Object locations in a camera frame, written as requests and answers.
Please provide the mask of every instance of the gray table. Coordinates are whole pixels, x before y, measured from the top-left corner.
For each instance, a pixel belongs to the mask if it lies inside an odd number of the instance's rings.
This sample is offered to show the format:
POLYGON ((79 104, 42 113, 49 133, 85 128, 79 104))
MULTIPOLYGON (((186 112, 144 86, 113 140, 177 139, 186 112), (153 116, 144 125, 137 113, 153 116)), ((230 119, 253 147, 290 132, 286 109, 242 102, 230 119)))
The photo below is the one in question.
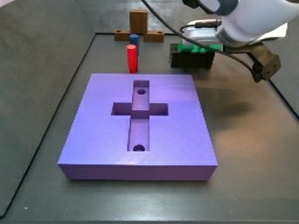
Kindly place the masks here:
POLYGON ((192 74, 218 168, 208 182, 66 180, 55 165, 92 73, 126 73, 124 42, 97 35, 2 223, 299 221, 299 125, 269 83, 216 55, 170 69, 169 44, 140 42, 140 74, 192 74))

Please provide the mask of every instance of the purple board with cross cutout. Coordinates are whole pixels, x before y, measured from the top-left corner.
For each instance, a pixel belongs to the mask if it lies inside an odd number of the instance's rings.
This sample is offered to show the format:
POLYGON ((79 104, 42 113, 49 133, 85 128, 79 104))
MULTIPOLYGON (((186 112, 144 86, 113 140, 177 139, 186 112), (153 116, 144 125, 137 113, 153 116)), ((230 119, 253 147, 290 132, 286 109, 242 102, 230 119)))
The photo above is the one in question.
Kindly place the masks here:
POLYGON ((58 166, 67 179, 208 180, 217 160, 192 77, 92 74, 58 166))

